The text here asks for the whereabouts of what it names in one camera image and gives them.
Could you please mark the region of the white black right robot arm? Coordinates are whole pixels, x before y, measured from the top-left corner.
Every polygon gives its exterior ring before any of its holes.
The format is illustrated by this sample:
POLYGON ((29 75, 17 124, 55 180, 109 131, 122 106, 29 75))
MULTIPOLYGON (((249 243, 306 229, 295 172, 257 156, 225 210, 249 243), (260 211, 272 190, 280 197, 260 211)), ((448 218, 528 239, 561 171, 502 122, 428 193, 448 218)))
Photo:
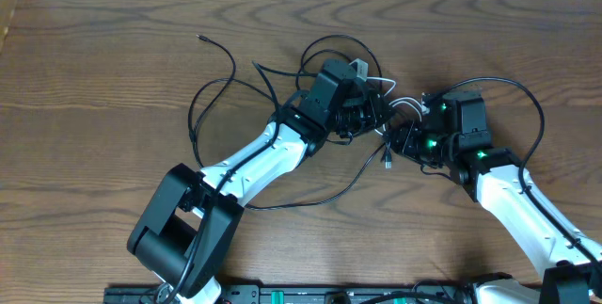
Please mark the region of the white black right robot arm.
POLYGON ((478 91, 422 99, 423 114, 386 133, 390 149, 449 178, 491 213, 526 254, 542 286, 510 276, 472 283, 477 303, 587 303, 601 295, 601 246, 549 201, 509 148, 492 144, 478 91))

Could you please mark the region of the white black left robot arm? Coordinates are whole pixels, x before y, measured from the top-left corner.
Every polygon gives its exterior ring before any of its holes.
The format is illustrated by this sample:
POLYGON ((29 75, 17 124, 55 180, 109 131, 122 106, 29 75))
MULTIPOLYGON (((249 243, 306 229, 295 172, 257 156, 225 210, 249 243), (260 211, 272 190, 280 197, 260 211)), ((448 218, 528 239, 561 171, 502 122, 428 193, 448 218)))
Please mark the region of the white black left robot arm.
POLYGON ((249 202, 312 157, 330 135, 348 145, 391 117, 368 79, 365 61, 328 59, 310 89, 277 104, 263 132, 240 151, 198 171, 179 164, 166 174, 127 242, 162 280, 158 302, 216 301, 214 276, 249 202))

